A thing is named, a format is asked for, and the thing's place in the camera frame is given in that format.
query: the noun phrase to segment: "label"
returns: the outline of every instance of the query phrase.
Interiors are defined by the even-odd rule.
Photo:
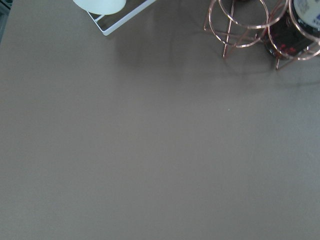
[[[320,29],[320,0],[293,0],[293,6],[306,24]]]

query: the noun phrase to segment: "white round object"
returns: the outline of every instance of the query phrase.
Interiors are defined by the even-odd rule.
[[[119,12],[126,0],[73,0],[80,8],[97,15],[110,15]]]

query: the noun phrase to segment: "gray table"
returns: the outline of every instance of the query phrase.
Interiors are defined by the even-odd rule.
[[[71,0],[15,1],[1,240],[319,239],[319,60],[223,61],[208,5],[159,0],[105,37]]]

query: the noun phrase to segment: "white bowl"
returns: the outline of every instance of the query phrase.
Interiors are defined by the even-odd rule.
[[[119,12],[126,0],[73,0],[80,8],[97,15],[110,15]]]

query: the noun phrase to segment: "gray surface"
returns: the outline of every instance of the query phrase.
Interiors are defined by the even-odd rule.
[[[319,239],[318,59],[221,60],[208,0],[110,37],[71,0],[34,3],[0,46],[1,240]]]

